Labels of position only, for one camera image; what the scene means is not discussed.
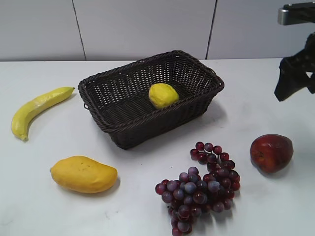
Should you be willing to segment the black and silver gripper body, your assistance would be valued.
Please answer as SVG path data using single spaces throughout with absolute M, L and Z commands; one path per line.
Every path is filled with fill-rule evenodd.
M 278 9 L 278 24 L 296 25 L 315 22 L 315 3 L 285 4 Z

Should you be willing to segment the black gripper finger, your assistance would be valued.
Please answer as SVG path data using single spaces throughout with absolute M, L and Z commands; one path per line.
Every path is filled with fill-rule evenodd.
M 274 95 L 284 101 L 303 88 L 315 92 L 315 34 L 307 38 L 305 47 L 297 54 L 280 62 L 280 75 Z

